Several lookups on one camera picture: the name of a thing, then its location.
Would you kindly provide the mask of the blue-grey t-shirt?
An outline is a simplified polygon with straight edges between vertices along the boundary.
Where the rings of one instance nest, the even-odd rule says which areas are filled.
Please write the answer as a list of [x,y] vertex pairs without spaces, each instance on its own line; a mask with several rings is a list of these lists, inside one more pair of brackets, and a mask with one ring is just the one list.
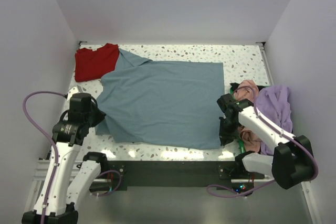
[[117,143],[220,147],[222,63],[153,61],[120,50],[115,69],[101,83],[97,102],[106,117],[96,127],[98,135]]

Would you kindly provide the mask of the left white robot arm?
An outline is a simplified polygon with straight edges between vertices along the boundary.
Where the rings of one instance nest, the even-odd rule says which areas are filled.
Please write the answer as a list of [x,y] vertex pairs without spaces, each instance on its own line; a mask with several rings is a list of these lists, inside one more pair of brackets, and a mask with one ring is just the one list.
[[33,210],[23,214],[22,223],[77,223],[79,203],[94,179],[108,174],[107,156],[89,152],[78,174],[72,178],[76,158],[89,129],[103,121],[105,113],[88,93],[75,93],[52,129],[49,167]]

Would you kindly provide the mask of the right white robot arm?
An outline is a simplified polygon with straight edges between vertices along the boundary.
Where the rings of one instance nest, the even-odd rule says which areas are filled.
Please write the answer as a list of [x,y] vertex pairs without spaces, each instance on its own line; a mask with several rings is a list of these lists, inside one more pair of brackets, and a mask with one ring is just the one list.
[[238,155],[234,165],[237,177],[246,178],[251,173],[264,174],[273,177],[283,189],[317,177],[318,165],[307,137],[295,136],[277,126],[247,99],[235,101],[232,94],[225,94],[217,100],[217,104],[224,114],[219,119],[219,140],[222,146],[237,139],[238,128],[244,126],[273,151],[270,156],[254,151]]

